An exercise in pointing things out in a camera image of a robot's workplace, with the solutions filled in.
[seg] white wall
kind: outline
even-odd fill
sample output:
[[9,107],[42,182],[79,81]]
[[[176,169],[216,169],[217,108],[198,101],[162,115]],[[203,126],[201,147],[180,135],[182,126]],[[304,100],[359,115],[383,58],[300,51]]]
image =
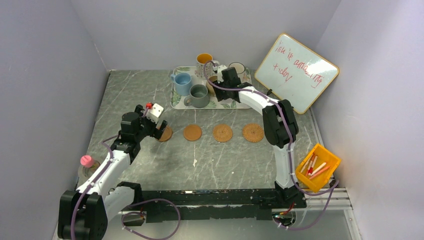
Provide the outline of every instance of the white wall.
[[108,72],[70,0],[0,7],[0,239],[52,239]]
[[364,240],[423,239],[424,2],[341,1],[315,50],[340,75],[313,105]]
[[286,32],[314,47],[340,0],[72,0],[108,69],[221,63],[257,68]]

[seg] blue mug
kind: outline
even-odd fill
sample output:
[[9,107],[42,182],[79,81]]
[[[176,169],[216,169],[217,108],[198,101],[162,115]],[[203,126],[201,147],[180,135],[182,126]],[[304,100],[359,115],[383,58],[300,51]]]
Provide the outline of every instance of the blue mug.
[[193,86],[192,76],[186,72],[180,72],[177,75],[171,74],[171,80],[175,84],[175,91],[181,96],[190,95],[190,88]]

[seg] red handwriting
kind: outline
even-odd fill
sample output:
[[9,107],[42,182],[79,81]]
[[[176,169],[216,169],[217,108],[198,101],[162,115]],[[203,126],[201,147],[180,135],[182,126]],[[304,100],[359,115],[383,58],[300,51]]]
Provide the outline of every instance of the red handwriting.
[[284,47],[278,46],[275,48],[275,52],[285,54],[286,49]]
[[[276,70],[278,68],[278,64],[276,63],[274,65],[274,70]],[[285,67],[284,69],[278,68],[278,73],[283,75],[283,77],[285,77],[285,82],[287,82],[288,80],[290,80],[293,76],[289,76],[290,73],[287,71],[289,67]]]
[[324,79],[323,76],[321,76],[319,74],[315,74],[315,76],[313,77],[313,81],[316,82],[316,83],[318,82],[318,83],[316,84],[316,86],[311,85],[311,87],[313,87],[315,89],[316,87],[318,87],[318,85],[320,85],[320,83],[323,81],[323,79]]
[[292,52],[289,52],[288,53],[288,55],[287,55],[287,58],[288,58],[288,60],[290,61],[290,59],[293,57],[293,53]]
[[[278,46],[275,47],[274,52],[286,54],[286,48],[282,44],[283,44],[283,42],[279,41]],[[289,48],[288,54],[287,54],[288,61],[291,61],[291,59],[293,57],[294,57],[294,54],[292,52],[292,49]],[[297,60],[294,61],[293,65],[295,65],[296,68],[301,69],[304,72],[305,75],[307,75],[309,78],[311,78],[314,81],[314,83],[316,83],[316,85],[311,85],[312,88],[314,88],[314,89],[317,88],[318,85],[320,85],[320,83],[323,82],[324,77],[322,75],[308,72],[309,65],[308,65],[307,62],[302,62],[302,61],[297,59]],[[284,81],[285,83],[293,77],[293,75],[290,75],[290,73],[288,71],[289,67],[280,68],[278,66],[278,64],[276,63],[275,65],[273,65],[273,68],[274,68],[274,71],[277,71],[279,74],[281,74],[283,77],[285,77],[285,81]]]
[[302,69],[305,72],[305,74],[309,76],[308,65],[306,63],[296,60],[294,61],[293,65],[296,65],[298,69]]

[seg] whiteboard frame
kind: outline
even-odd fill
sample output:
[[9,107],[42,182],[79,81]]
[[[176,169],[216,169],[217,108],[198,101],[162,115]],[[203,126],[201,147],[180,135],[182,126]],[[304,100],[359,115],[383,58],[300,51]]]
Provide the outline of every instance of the whiteboard frame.
[[[325,85],[325,87],[322,89],[322,91],[316,96],[316,98],[312,101],[312,103],[305,109],[304,112],[299,112],[296,108],[293,107],[294,111],[298,114],[304,114],[308,111],[308,109],[312,106],[312,104],[315,103],[315,101],[317,100],[318,97],[321,96],[321,94],[324,92],[324,90],[333,82],[333,80],[339,75],[340,69],[339,67],[337,67],[336,65],[334,65],[333,63],[329,62],[327,59],[323,58],[321,55],[319,55],[318,53],[312,51],[309,47],[303,45],[302,43],[300,43],[299,41],[297,41],[296,39],[294,39],[292,36],[288,35],[287,33],[283,32],[281,33],[277,39],[275,40],[275,43],[272,45],[271,49],[269,50],[268,54],[266,54],[265,58],[263,59],[263,61],[260,63],[259,67],[257,68],[257,70],[254,73],[254,78],[260,83],[262,84],[266,89],[270,90],[270,88],[264,84],[263,81],[259,80],[256,77],[256,74],[258,73],[259,69],[261,69],[262,64],[265,62],[265,60],[268,58],[268,55],[271,53],[271,51],[274,49],[274,47],[276,46],[278,40],[281,38],[281,36],[286,35],[287,37],[289,37],[290,39],[292,39],[293,41],[295,41],[296,43],[300,44],[301,46],[303,46],[304,48],[308,49],[311,53],[317,55],[318,57],[320,57],[322,60],[326,61],[327,63],[329,63],[330,65],[333,65],[336,69],[337,69],[337,73],[334,75],[333,79],[331,79],[330,82],[328,82],[327,85]],[[281,96],[277,95],[274,91],[272,91],[272,93],[277,96],[280,100],[283,100],[284,98],[282,98]]]

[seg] gray mug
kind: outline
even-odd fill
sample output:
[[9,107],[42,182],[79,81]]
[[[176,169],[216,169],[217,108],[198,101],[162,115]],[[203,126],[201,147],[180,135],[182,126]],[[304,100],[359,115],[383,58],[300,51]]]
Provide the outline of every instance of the gray mug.
[[209,104],[208,88],[202,84],[193,85],[190,95],[184,99],[184,105],[201,109]]

